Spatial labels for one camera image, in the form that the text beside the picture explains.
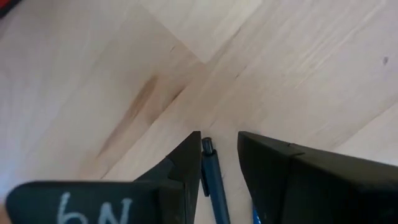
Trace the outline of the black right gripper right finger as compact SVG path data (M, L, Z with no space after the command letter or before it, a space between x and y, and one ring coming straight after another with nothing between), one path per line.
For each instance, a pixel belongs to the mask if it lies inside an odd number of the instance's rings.
M397 223L397 167L238 133L244 180L262 223Z

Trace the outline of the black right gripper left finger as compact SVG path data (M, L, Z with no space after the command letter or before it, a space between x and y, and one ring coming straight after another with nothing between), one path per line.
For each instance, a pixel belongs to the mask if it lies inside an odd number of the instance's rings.
M6 197L12 223L193 223L201 133L131 182L33 181Z

